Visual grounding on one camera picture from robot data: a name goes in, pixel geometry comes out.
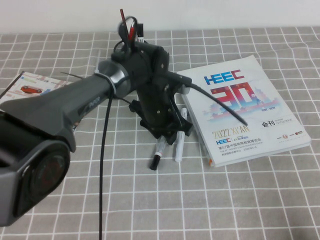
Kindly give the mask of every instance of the camera lens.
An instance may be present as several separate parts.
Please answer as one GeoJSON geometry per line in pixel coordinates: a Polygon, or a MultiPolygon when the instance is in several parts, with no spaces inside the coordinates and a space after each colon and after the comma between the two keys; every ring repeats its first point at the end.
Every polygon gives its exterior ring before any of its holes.
{"type": "Polygon", "coordinates": [[[32,195],[47,195],[64,175],[66,162],[64,157],[58,154],[50,154],[43,159],[34,170],[31,178],[32,195]]]}
{"type": "Polygon", "coordinates": [[[56,150],[42,157],[31,172],[30,196],[36,201],[51,193],[64,179],[69,167],[69,152],[56,150]]]}

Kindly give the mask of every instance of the gray checkered tablecloth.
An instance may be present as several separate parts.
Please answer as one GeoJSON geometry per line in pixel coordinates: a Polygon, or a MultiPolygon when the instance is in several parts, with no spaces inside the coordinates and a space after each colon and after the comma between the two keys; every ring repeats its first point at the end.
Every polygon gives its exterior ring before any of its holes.
{"type": "MultiPolygon", "coordinates": [[[[151,171],[156,140],[115,100],[104,157],[104,239],[319,239],[320,27],[151,31],[145,39],[170,53],[174,72],[254,54],[312,143],[210,168],[193,133],[181,164],[171,146],[151,171]]],[[[22,70],[68,81],[76,79],[60,72],[91,75],[98,50],[105,59],[118,40],[108,32],[0,35],[0,92],[22,70]]],[[[183,106],[181,96],[176,102],[183,106]]],[[[104,102],[76,129],[77,150],[63,183],[15,224],[0,227],[0,240],[98,239],[106,108],[104,102]]]]}

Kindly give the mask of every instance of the red toy car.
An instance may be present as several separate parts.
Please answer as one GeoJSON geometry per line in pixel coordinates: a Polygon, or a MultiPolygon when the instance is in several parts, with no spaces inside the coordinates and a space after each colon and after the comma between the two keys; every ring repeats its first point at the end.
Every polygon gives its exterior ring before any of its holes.
{"type": "Polygon", "coordinates": [[[26,94],[40,94],[40,93],[42,93],[42,89],[35,88],[33,86],[23,86],[21,88],[21,91],[26,94]]]}

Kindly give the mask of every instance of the screw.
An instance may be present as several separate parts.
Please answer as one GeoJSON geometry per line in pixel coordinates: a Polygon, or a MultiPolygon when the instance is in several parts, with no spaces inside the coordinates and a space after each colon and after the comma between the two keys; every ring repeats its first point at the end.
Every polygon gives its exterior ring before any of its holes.
{"type": "Polygon", "coordinates": [[[168,90],[168,88],[169,88],[169,85],[167,84],[167,85],[165,85],[165,87],[164,87],[164,91],[166,92],[167,90],[168,90]]]}

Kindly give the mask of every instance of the booklet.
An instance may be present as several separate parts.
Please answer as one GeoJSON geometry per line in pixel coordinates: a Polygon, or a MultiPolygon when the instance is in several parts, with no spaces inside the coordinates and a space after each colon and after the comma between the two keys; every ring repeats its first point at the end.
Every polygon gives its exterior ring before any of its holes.
{"type": "Polygon", "coordinates": [[[311,138],[252,55],[178,72],[233,109],[240,123],[191,89],[182,98],[211,166],[219,167],[305,147],[311,138]]]}

